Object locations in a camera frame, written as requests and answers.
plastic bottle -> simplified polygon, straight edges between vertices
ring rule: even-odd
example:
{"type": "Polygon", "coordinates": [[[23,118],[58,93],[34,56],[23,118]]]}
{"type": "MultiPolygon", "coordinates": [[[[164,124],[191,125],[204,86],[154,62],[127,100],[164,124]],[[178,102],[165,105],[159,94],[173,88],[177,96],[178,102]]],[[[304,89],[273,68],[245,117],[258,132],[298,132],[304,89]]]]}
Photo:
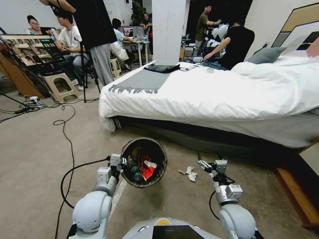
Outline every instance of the plastic bottle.
{"type": "Polygon", "coordinates": [[[129,171],[130,171],[131,176],[132,176],[132,180],[135,182],[141,182],[143,177],[142,177],[142,173],[141,173],[141,170],[140,170],[138,164],[130,157],[128,157],[127,163],[128,163],[129,171]]]}

beige stool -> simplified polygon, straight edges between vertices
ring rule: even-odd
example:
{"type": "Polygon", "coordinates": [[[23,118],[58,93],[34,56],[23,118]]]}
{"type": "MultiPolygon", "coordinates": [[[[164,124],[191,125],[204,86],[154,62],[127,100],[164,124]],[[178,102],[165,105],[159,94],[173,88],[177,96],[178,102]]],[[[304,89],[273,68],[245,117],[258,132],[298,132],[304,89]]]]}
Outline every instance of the beige stool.
{"type": "Polygon", "coordinates": [[[42,76],[48,86],[50,95],[55,98],[56,101],[64,103],[64,98],[70,95],[75,95],[77,98],[81,97],[77,89],[74,87],[70,79],[65,73],[51,75],[51,76],[42,76]],[[62,82],[61,86],[67,91],[59,92],[56,83],[62,82]]]}
{"type": "Polygon", "coordinates": [[[112,75],[114,75],[114,77],[119,77],[120,74],[122,74],[119,60],[117,58],[111,59],[111,66],[112,66],[112,75]]]}

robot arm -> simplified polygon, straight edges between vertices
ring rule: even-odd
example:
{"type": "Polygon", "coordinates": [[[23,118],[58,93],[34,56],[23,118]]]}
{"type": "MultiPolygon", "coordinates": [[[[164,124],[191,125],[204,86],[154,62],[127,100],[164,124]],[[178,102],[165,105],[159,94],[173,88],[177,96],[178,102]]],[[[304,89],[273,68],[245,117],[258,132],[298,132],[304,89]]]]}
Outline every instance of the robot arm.
{"type": "Polygon", "coordinates": [[[230,239],[251,239],[256,238],[256,235],[262,238],[256,228],[254,217],[248,210],[238,205],[239,197],[244,192],[239,185],[232,184],[235,183],[234,180],[225,175],[227,160],[224,160],[220,154],[218,157],[220,160],[215,160],[211,164],[203,161],[198,153],[198,164],[214,180],[216,199],[221,208],[219,220],[223,229],[230,239]]]}
{"type": "Polygon", "coordinates": [[[100,167],[96,171],[96,185],[93,191],[80,199],[74,207],[73,223],[67,238],[106,238],[112,197],[119,181],[119,174],[126,166],[125,158],[120,154],[112,154],[109,167],[100,167]]]}

trash can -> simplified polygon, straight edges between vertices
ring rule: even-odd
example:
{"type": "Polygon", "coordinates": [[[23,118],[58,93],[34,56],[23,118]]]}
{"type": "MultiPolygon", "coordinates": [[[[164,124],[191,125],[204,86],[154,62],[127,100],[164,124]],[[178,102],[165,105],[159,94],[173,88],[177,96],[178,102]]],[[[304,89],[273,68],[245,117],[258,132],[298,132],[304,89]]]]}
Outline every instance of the trash can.
{"type": "Polygon", "coordinates": [[[142,154],[149,156],[152,163],[156,163],[157,166],[153,174],[147,180],[143,179],[141,182],[135,182],[129,170],[123,172],[122,177],[134,187],[147,188],[160,181],[163,177],[167,165],[166,153],[156,140],[143,137],[129,141],[122,149],[122,157],[134,157],[133,154],[135,154],[137,149],[142,154]]]}

wooden nightstand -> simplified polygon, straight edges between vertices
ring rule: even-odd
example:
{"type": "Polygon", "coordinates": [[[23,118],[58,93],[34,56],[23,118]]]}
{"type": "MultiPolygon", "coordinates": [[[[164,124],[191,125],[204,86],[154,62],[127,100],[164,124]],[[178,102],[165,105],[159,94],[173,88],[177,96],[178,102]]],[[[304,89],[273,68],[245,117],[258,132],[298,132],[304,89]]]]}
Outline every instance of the wooden nightstand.
{"type": "Polygon", "coordinates": [[[319,229],[319,140],[279,165],[276,175],[302,226],[319,229]]]}

